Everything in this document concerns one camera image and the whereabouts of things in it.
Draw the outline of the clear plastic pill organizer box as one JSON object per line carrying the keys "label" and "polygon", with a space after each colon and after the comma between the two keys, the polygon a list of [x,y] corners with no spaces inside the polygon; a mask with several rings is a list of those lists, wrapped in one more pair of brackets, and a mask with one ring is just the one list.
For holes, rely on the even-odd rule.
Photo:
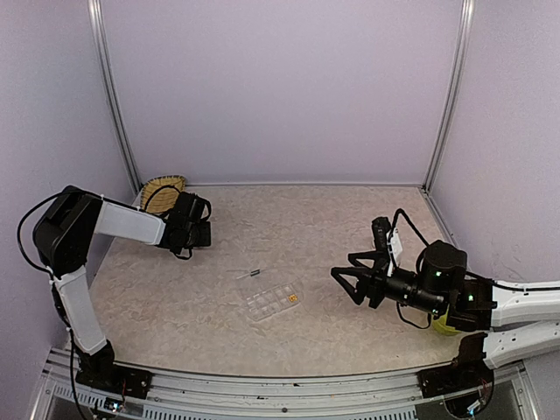
{"label": "clear plastic pill organizer box", "polygon": [[[297,279],[287,269],[254,268],[232,270],[231,274],[246,315],[253,322],[287,312],[303,302]],[[291,303],[289,295],[296,295],[298,301]]]}

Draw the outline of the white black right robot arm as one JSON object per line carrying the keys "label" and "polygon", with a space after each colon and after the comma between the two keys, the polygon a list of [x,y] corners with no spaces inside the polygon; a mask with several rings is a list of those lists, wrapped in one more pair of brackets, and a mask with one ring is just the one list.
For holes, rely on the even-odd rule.
{"label": "white black right robot arm", "polygon": [[332,277],[357,304],[375,309],[385,299],[426,313],[432,323],[463,333],[447,379],[468,387],[482,371],[559,348],[559,284],[508,283],[474,275],[467,254],[444,241],[429,244],[416,270],[398,267],[389,249],[353,253]]}

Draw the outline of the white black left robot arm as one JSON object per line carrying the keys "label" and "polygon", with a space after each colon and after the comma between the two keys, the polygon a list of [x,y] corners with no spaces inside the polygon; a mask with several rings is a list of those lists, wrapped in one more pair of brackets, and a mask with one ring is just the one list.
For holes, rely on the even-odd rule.
{"label": "white black left robot arm", "polygon": [[188,260],[211,245],[211,203],[180,192],[161,215],[106,199],[72,185],[57,195],[32,232],[39,259],[52,275],[54,296],[74,344],[93,356],[109,346],[89,295],[86,263],[95,235],[123,238],[167,249]]}

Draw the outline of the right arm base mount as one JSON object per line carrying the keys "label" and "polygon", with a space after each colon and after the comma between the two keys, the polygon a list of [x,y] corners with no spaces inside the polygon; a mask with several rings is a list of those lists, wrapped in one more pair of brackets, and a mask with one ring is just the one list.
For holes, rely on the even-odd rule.
{"label": "right arm base mount", "polygon": [[494,371],[484,362],[484,341],[488,334],[479,332],[465,336],[459,343],[458,354],[444,366],[430,367],[416,376],[423,398],[447,395],[476,388],[494,381]]}

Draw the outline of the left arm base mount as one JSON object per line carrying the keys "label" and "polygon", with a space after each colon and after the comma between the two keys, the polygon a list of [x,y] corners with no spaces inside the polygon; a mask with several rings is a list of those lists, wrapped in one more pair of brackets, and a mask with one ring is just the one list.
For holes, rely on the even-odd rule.
{"label": "left arm base mount", "polygon": [[78,347],[74,349],[79,359],[79,371],[76,374],[79,384],[121,397],[147,397],[153,374],[141,368],[115,364],[115,352],[109,341],[94,354],[85,353]]}

